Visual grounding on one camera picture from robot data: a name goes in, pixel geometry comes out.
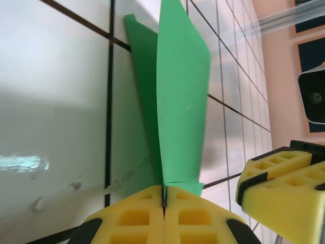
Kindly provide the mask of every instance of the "yellow foam clamp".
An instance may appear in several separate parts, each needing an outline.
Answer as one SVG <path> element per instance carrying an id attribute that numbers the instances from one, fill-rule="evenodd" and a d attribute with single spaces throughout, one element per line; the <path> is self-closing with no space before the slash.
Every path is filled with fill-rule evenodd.
<path id="1" fill-rule="evenodd" d="M 325 147 L 292 141 L 247 162 L 236 201 L 294 244 L 325 243 Z"/>
<path id="2" fill-rule="evenodd" d="M 243 219 L 179 187 L 152 186 L 89 216 L 69 244 L 261 244 Z"/>

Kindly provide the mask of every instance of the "camera lens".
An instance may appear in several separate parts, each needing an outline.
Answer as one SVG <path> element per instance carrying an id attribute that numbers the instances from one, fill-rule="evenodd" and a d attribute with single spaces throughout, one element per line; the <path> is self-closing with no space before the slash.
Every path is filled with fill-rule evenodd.
<path id="1" fill-rule="evenodd" d="M 323 98 L 321 97 L 321 94 L 319 94 L 319 93 L 312 93 L 310 95 L 310 101 L 313 104 L 319 104 L 322 102 L 322 100 L 323 100 Z"/>

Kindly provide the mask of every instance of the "tiled wall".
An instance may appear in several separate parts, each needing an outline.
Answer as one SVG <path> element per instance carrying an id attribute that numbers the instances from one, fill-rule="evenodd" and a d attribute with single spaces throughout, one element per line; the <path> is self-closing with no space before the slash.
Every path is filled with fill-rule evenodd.
<path id="1" fill-rule="evenodd" d="M 249 0 L 181 2 L 212 54 L 203 197 L 242 216 L 263 243 L 274 243 L 275 234 L 234 199 L 245 162 L 271 149 L 262 44 L 258 26 L 251 28 L 254 8 Z M 4 170 L 1 161 L 0 180 L 9 186 L 0 186 L 1 243 L 44 236 L 41 243 L 64 241 L 70 228 L 104 202 L 153 184 L 123 17 L 134 13 L 157 31 L 159 5 L 160 0 L 0 3 L 7 131 L 1 159 L 8 164 L 10 158 L 12 166 L 17 157 L 40 158 L 26 172 Z M 104 198 L 109 184 L 111 194 Z M 42 208 L 32 211 L 39 198 Z"/>

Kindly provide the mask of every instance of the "camera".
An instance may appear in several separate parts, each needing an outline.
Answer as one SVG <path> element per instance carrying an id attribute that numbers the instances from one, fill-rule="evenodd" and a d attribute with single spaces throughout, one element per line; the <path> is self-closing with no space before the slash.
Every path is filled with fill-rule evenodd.
<path id="1" fill-rule="evenodd" d="M 325 125 L 325 62 L 301 73 L 298 82 L 307 119 Z"/>

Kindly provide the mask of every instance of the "green paper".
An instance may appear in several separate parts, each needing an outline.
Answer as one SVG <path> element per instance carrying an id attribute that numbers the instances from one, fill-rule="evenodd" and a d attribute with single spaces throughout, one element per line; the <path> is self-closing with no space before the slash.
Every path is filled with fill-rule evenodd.
<path id="1" fill-rule="evenodd" d="M 203 183 L 199 183 L 199 182 L 171 182 L 171 183 L 166 183 L 166 186 L 180 187 L 197 196 L 201 195 L 203 189 Z"/>
<path id="2" fill-rule="evenodd" d="M 162 0 L 159 34 L 125 17 L 157 185 L 200 195 L 210 52 L 179 0 Z"/>
<path id="3" fill-rule="evenodd" d="M 211 55 L 180 1 L 162 0 L 157 114 L 164 182 L 198 182 Z"/>
<path id="4" fill-rule="evenodd" d="M 134 14 L 125 17 L 138 85 L 150 161 L 155 184 L 163 184 L 157 121 L 156 67 L 157 33 L 138 23 Z"/>

